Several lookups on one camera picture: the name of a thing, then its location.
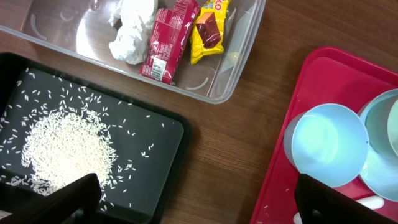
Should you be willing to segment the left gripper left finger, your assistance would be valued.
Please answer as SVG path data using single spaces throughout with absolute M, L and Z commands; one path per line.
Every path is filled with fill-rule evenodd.
M 9 215 L 1 223 L 62 223 L 76 211 L 81 212 L 81 223 L 95 223 L 100 198 L 100 183 L 94 173 L 45 197 L 2 183 L 1 210 Z

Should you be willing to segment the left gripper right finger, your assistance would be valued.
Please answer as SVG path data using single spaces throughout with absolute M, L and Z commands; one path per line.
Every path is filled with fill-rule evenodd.
M 300 174 L 295 203 L 303 224 L 397 224 L 307 174 Z

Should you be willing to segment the white rice pile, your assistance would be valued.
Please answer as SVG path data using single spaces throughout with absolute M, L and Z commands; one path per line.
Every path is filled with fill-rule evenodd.
M 23 70 L 1 115 L 1 182 L 47 196 L 97 175 L 101 210 L 149 213 L 162 182 L 150 174 L 155 129 L 167 119 L 41 72 Z

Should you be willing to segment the light blue bowl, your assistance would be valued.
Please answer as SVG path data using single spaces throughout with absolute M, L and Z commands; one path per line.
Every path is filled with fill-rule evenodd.
M 368 146 L 368 132 L 357 113 L 336 103 L 297 115 L 283 137 L 285 155 L 298 172 L 329 187 L 341 187 L 357 178 Z

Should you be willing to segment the light blue plate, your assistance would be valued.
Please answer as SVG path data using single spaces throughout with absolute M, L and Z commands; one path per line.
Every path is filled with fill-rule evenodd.
M 363 106 L 359 112 L 369 135 L 369 152 L 360 172 L 362 181 L 377 195 L 397 201 L 397 154 L 387 136 L 387 119 L 397 90 L 386 91 Z

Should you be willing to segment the mint green bowl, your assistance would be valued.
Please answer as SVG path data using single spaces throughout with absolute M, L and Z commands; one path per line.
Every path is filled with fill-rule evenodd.
M 397 154 L 398 145 L 397 145 L 397 138 L 398 138 L 398 105 L 397 100 L 391 106 L 389 116 L 387 119 L 387 136 L 389 143 L 391 145 L 392 150 L 395 154 Z

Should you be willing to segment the white napkin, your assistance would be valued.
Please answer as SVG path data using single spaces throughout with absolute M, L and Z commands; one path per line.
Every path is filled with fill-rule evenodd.
M 147 55 L 158 0 L 120 0 L 109 23 L 121 23 L 116 39 L 109 43 L 113 58 L 131 65 L 142 63 Z

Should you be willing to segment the yellow snack wrapper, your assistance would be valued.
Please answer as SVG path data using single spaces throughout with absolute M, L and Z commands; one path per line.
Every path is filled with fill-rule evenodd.
M 200 9 L 190 37 L 191 64 L 204 56 L 221 54 L 224 38 L 224 22 L 230 0 L 208 0 Z

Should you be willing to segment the red snack wrapper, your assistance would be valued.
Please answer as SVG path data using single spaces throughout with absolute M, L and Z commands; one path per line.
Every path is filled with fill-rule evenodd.
M 173 9 L 157 11 L 147 58 L 140 69 L 142 76 L 168 85 L 172 83 L 199 12 L 200 6 L 195 0 L 178 0 Z

